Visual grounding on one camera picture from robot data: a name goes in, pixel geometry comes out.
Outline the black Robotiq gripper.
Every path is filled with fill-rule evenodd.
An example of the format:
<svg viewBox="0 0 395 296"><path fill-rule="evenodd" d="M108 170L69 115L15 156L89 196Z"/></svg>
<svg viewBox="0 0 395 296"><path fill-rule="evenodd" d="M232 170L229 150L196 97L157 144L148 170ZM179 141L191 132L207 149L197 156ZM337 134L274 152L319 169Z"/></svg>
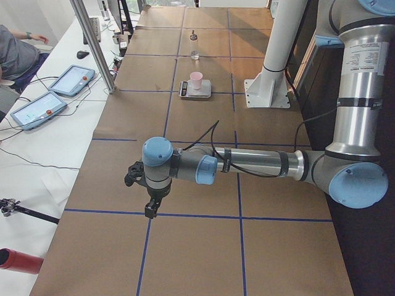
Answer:
<svg viewBox="0 0 395 296"><path fill-rule="evenodd" d="M150 196L150 201L144 208L144 215L149 219L154 219L157 217L158 206L160 206L162 199L169 194L169 188L148 188L147 191Z"/></svg>

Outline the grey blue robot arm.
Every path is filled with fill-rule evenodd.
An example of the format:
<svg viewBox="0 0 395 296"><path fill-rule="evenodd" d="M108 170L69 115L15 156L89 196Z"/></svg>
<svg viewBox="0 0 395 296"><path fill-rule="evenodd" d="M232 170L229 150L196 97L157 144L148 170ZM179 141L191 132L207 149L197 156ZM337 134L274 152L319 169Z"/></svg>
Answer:
<svg viewBox="0 0 395 296"><path fill-rule="evenodd" d="M376 119L381 107L383 68L394 35L393 1L319 1L316 43L342 47L339 97L329 115L336 117L333 142L308 151L298 144L299 128L286 95L288 56L299 33L308 1L282 1L276 16L266 8L185 9L177 28L181 45L221 43L229 33L231 47L246 42L262 45L261 72L252 80L235 76L235 124L238 135L225 147L213 139L217 122L207 118L219 110L206 102L192 79L181 75L179 95L186 115L173 113L170 133L148 139L136 164L137 181L150 197L145 215L153 218L173 179L212 184L215 174L245 173L261 196L291 197L291 185L326 192L336 212L367 213L388 190L388 178L378 165Z"/></svg>

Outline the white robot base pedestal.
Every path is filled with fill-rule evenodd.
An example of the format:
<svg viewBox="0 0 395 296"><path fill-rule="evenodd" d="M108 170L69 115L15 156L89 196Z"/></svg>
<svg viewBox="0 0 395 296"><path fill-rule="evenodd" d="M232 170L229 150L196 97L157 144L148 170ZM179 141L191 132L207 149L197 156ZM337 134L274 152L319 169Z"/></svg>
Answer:
<svg viewBox="0 0 395 296"><path fill-rule="evenodd" d="M290 108L285 70L307 3L279 2L262 70L253 80L244 81L248 108Z"/></svg>

